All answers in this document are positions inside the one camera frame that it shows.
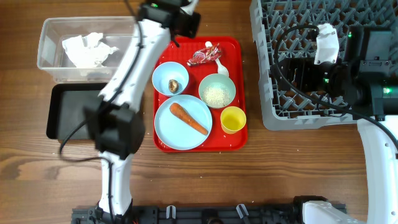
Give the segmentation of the red snack wrapper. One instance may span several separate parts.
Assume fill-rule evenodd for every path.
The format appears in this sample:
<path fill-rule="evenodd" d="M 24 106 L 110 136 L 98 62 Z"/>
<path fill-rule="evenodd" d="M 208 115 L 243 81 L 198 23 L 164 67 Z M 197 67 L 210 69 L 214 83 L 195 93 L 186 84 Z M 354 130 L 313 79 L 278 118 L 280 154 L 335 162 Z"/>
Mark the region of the red snack wrapper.
<path fill-rule="evenodd" d="M 192 58 L 187 61 L 187 65 L 189 67 L 209 63 L 219 59 L 222 55 L 222 51 L 220 49 L 220 45 L 212 45 L 210 47 L 205 47 L 204 49 L 197 50 Z"/>

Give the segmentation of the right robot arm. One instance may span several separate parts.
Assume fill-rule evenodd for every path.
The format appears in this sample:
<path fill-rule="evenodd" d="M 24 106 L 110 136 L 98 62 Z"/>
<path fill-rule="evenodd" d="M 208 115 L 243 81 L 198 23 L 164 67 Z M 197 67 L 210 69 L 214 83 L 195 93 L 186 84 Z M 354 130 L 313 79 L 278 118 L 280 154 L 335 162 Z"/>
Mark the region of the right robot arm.
<path fill-rule="evenodd" d="M 287 89 L 309 97 L 312 91 L 340 96 L 357 123 L 368 182 L 368 223 L 397 222 L 397 79 L 390 73 L 391 30 L 351 26 L 343 58 L 336 29 L 314 26 L 313 58 L 280 59 L 274 72 Z"/>

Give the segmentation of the white napkin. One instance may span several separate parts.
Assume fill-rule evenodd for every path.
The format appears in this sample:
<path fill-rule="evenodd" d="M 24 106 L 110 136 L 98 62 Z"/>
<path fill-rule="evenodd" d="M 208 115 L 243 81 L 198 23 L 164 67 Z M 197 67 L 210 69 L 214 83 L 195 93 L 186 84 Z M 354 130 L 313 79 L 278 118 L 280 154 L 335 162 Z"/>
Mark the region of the white napkin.
<path fill-rule="evenodd" d="M 103 67 L 103 62 L 119 49 L 110 47 L 101 40 L 103 33 L 92 32 L 62 41 L 62 47 L 76 68 Z"/>

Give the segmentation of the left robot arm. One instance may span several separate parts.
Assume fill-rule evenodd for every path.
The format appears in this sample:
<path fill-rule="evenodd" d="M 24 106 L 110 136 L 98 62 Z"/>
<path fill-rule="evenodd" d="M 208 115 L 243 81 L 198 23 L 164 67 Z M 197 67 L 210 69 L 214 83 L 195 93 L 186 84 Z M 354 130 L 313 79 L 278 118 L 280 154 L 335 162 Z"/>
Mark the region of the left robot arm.
<path fill-rule="evenodd" d="M 139 114 L 148 80 L 159 57 L 175 36 L 194 38 L 201 15 L 198 0 L 144 1 L 132 12 L 134 31 L 115 74 L 88 103 L 88 134 L 102 165 L 102 196 L 95 209 L 104 223 L 126 223 L 132 207 L 130 170 L 145 126 Z"/>

